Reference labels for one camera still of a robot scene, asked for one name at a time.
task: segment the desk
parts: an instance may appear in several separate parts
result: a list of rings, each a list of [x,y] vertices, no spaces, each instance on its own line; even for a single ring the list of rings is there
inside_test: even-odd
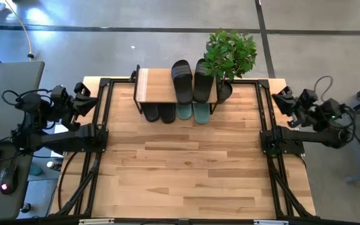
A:
[[[10,135],[12,129],[22,123],[23,112],[6,104],[1,99],[3,91],[10,89],[23,93],[37,89],[43,73],[44,62],[0,63],[0,139]],[[8,101],[14,97],[7,96]],[[0,144],[0,159],[10,158],[16,152],[12,144]],[[22,207],[29,175],[31,156],[19,156],[15,162],[18,166],[18,187],[13,194],[3,195],[0,192],[0,219],[14,219]],[[11,161],[0,162],[0,172]]]
[[[99,79],[84,78],[93,96]],[[272,93],[286,85],[284,79],[269,79],[269,83]],[[102,155],[93,218],[275,218],[253,86],[233,85],[232,96],[218,105],[205,125],[193,118],[176,118],[172,124],[147,122],[134,105],[133,92],[134,84],[114,85],[108,147]],[[277,123],[286,126],[287,117],[276,107],[275,115]],[[90,123],[92,117],[90,112],[79,121]],[[84,154],[77,154],[67,168],[63,204],[79,185],[83,159]],[[284,162],[291,190],[315,214],[303,163],[291,155],[285,155]],[[87,199],[88,190],[81,212]],[[55,196],[51,212],[57,210]]]

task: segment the black plant pot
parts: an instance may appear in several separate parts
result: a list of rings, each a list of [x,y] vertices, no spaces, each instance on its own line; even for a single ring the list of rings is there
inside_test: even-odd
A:
[[[229,81],[224,81],[223,83],[219,83],[217,86],[217,103],[222,104],[226,99],[230,98],[233,93],[233,87],[231,86]]]

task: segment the gray desk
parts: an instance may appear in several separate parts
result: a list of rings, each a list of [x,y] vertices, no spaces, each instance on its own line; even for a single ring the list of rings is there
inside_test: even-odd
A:
[[[9,136],[10,131],[22,122],[23,112],[7,105],[2,99],[3,91],[10,89],[18,94],[31,89],[37,89],[44,69],[44,62],[15,62],[0,64],[0,139]],[[0,158],[12,157],[15,153],[13,145],[6,143],[0,145]],[[31,156],[19,156],[15,163],[18,166],[19,185],[10,195],[0,192],[0,219],[14,219],[18,216],[24,201],[27,188]],[[11,161],[0,162],[0,172]]]

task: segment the green leaves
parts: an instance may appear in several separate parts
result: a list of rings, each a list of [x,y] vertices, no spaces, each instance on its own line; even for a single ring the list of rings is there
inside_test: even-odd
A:
[[[215,76],[219,82],[222,79],[241,78],[243,74],[253,69],[256,61],[256,44],[252,36],[238,34],[218,29],[209,35],[204,54],[207,68],[206,75]]]

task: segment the teal slide sandal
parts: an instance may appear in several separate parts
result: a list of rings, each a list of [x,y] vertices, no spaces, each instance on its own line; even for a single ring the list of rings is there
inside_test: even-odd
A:
[[[176,103],[176,111],[177,116],[183,120],[189,119],[193,115],[193,109],[191,108],[191,104],[180,105]]]
[[[195,121],[198,124],[206,124],[209,122],[209,117],[211,115],[209,103],[193,103],[192,107],[194,108]]]

